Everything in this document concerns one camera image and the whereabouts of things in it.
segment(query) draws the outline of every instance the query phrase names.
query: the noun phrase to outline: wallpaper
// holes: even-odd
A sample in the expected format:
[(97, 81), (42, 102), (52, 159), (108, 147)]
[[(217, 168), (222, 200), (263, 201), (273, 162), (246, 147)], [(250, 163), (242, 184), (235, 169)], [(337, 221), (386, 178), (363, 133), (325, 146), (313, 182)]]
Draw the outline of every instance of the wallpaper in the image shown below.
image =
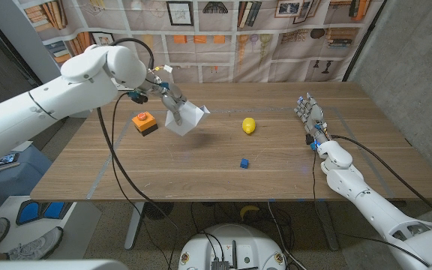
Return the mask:
[[(151, 47), (154, 72), (174, 83), (341, 81), (383, 3), (13, 1), (58, 65), (91, 44), (132, 37)], [(140, 45), (121, 45), (148, 62)]]

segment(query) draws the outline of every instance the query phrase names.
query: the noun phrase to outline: wall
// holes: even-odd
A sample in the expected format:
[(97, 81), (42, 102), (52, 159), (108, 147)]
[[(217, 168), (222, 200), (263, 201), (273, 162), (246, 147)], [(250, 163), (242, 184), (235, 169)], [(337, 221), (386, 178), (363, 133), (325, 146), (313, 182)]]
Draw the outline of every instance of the wall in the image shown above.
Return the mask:
[(11, 0), (0, 0), (0, 29), (43, 83), (60, 75), (38, 34)]
[(388, 0), (349, 81), (432, 166), (432, 1)]

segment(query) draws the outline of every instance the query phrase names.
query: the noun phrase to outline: small blue block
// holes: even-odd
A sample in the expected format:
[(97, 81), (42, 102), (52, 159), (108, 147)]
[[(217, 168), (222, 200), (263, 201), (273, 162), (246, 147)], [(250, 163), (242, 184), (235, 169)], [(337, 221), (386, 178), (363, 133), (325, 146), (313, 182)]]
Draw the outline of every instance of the small blue block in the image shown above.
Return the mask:
[(241, 160), (241, 165), (240, 165), (240, 167), (243, 168), (243, 169), (247, 169), (247, 168), (248, 168), (248, 164), (249, 164), (249, 161), (248, 161), (247, 159), (243, 158), (243, 159)]

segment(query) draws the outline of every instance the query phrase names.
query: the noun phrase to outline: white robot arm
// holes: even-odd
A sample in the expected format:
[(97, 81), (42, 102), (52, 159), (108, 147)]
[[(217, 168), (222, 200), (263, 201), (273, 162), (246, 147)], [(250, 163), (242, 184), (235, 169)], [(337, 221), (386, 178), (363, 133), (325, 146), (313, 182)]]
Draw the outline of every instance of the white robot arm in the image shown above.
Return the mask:
[(124, 46), (93, 45), (67, 60), (60, 77), (0, 103), (0, 158), (59, 119), (111, 102), (118, 92), (112, 77), (138, 88), (136, 102), (157, 95), (181, 123), (178, 108), (186, 97), (176, 85), (162, 83)]
[(416, 255), (427, 265), (397, 248), (390, 247), (404, 269), (427, 269), (432, 266), (432, 223), (406, 216), (365, 183), (363, 175), (353, 166), (353, 157), (331, 140), (323, 118), (323, 110), (307, 94), (295, 108), (309, 134), (307, 143), (317, 150), (322, 171), (329, 187), (347, 198), (388, 243)]

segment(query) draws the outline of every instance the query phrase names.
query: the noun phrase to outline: lemon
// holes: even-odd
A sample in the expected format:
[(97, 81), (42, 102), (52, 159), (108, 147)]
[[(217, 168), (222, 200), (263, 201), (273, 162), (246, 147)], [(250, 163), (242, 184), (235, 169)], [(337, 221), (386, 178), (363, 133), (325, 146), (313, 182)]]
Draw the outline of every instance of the lemon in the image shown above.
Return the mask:
[(256, 122), (252, 118), (245, 118), (243, 120), (243, 131), (247, 134), (251, 134), (256, 128)]

